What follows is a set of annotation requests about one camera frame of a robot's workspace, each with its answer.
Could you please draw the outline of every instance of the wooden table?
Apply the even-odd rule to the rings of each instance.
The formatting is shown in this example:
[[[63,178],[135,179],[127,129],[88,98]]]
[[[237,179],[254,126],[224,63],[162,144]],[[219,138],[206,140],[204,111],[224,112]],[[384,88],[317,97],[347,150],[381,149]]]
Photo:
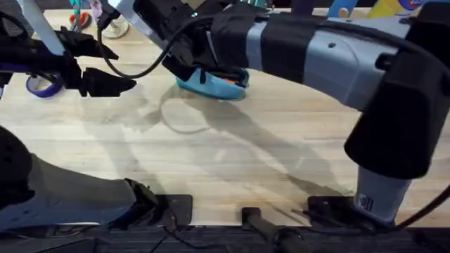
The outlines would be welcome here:
[[[72,11],[46,11],[55,29]],[[92,25],[85,30],[93,34]],[[160,50],[137,31],[105,43],[134,74]],[[103,59],[82,66],[111,72]],[[40,158],[106,179],[128,177],[156,193],[194,197],[193,224],[238,225],[241,207],[258,206],[277,224],[308,224],[291,209],[310,195],[351,195],[356,168],[343,144],[359,117],[305,86],[255,71],[247,98],[217,101],[180,90],[165,68],[139,79],[121,98],[82,98],[63,91],[40,99],[15,74],[0,102],[0,122]],[[414,181],[401,221],[450,181],[450,127],[445,126],[430,173]],[[450,226],[446,203],[417,226]]]

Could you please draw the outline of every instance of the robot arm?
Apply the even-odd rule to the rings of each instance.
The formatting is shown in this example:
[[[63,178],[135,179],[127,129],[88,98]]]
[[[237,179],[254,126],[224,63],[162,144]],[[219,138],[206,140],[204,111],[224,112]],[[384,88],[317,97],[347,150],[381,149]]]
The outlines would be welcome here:
[[[446,66],[398,41],[412,42],[449,62],[440,53],[444,44],[430,41],[450,30],[439,15],[450,11],[450,4],[427,4],[415,20],[347,20],[269,13],[231,2],[207,0],[193,10],[180,0],[109,0],[112,11],[104,20],[117,12],[161,48],[171,41],[162,64],[183,81],[197,67],[203,75],[213,70],[218,77],[252,68],[362,111],[345,143],[346,153],[359,165],[353,208],[379,223],[392,223],[411,179],[428,171],[450,105]],[[195,19],[204,22],[187,25]],[[348,23],[363,33],[333,29]],[[374,29],[382,36],[364,33]],[[394,37],[394,43],[385,37]]]

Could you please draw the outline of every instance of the black cable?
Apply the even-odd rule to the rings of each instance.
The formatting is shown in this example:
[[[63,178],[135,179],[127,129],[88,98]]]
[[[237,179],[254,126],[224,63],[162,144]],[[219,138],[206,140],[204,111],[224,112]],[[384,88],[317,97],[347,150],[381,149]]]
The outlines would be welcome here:
[[[13,17],[12,15],[0,11],[0,18],[4,18],[9,22],[13,23],[16,27],[20,28],[22,32],[25,33],[25,35],[27,35],[27,37],[30,37],[27,28],[25,28],[25,26],[16,17]]]
[[[119,76],[124,77],[124,78],[136,79],[136,78],[143,77],[143,76],[149,74],[150,72],[152,72],[162,62],[162,60],[164,60],[166,55],[172,49],[172,46],[174,45],[174,43],[178,41],[178,39],[185,32],[186,29],[188,29],[188,28],[190,28],[192,26],[195,26],[195,25],[204,25],[204,24],[210,23],[210,22],[213,21],[213,19],[214,19],[213,16],[205,16],[205,17],[201,17],[201,18],[194,18],[191,21],[189,21],[186,24],[184,24],[180,29],[178,29],[175,32],[174,36],[167,43],[166,47],[164,48],[164,50],[162,51],[160,56],[158,56],[158,58],[155,60],[155,62],[148,69],[144,70],[143,72],[141,72],[139,74],[124,74],[124,73],[120,72],[111,63],[110,59],[106,56],[106,52],[105,52],[104,45],[103,45],[103,42],[102,42],[102,35],[101,35],[102,29],[97,29],[98,45],[99,45],[99,49],[100,49],[101,55],[103,56],[103,59],[105,60],[106,64],[111,68],[111,70],[114,71],[114,73],[116,73]]]
[[[164,236],[161,238],[161,240],[160,240],[159,242],[157,242],[157,244],[156,244],[155,246],[153,246],[152,250],[149,251],[149,253],[155,252],[155,251],[158,249],[158,247],[159,247],[165,240],[167,240],[168,238],[169,238],[169,235],[164,235]]]
[[[230,252],[230,249],[225,245],[225,244],[219,244],[219,243],[214,243],[214,244],[210,244],[210,245],[193,245],[189,242],[186,242],[185,240],[181,239],[178,235],[176,235],[175,233],[169,231],[166,227],[162,227],[162,229],[164,229],[164,231],[172,238],[174,238],[175,240],[183,243],[185,246],[190,247],[191,249],[197,249],[197,250],[203,250],[203,249],[218,249],[218,248],[224,248],[227,252]]]

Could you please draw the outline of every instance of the wire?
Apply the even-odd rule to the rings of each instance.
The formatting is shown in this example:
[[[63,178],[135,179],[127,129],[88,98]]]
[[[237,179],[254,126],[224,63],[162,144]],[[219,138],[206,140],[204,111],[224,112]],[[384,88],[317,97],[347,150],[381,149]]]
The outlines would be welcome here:
[[[153,246],[152,250],[149,251],[149,253],[155,252],[155,251],[158,249],[158,247],[159,247],[165,240],[168,239],[168,237],[169,237],[169,235],[164,235],[164,236],[161,238],[161,240],[160,240],[159,242],[157,242],[157,244],[156,244],[155,246]]]
[[[167,43],[166,47],[164,48],[164,50],[162,51],[160,56],[155,60],[155,62],[148,69],[144,70],[143,72],[141,72],[139,74],[124,74],[124,73],[120,72],[111,63],[110,59],[106,56],[106,52],[105,52],[104,45],[102,42],[102,35],[101,35],[102,30],[101,29],[97,29],[98,47],[100,49],[101,55],[103,56],[103,59],[105,60],[106,64],[111,68],[111,70],[114,71],[114,73],[116,73],[119,76],[124,77],[124,78],[137,79],[137,78],[143,77],[143,76],[149,74],[150,72],[152,72],[164,60],[166,55],[172,49],[172,46],[174,45],[174,43],[180,39],[181,35],[185,32],[185,30],[187,28],[195,26],[195,25],[207,24],[209,22],[212,22],[213,19],[214,18],[212,16],[205,16],[205,17],[201,17],[201,18],[192,19],[191,21],[184,24],[180,29],[178,29],[175,32],[174,36],[170,39],[169,43]]]
[[[218,248],[224,248],[227,252],[230,252],[230,249],[227,245],[225,244],[219,244],[219,243],[214,243],[214,244],[210,244],[210,245],[193,245],[189,242],[186,242],[185,240],[181,239],[178,235],[176,235],[175,233],[169,231],[166,227],[162,227],[162,229],[164,229],[164,231],[172,238],[174,238],[175,240],[181,242],[182,244],[184,244],[187,247],[190,247],[191,249],[197,249],[197,250],[203,250],[203,249],[218,249]]]

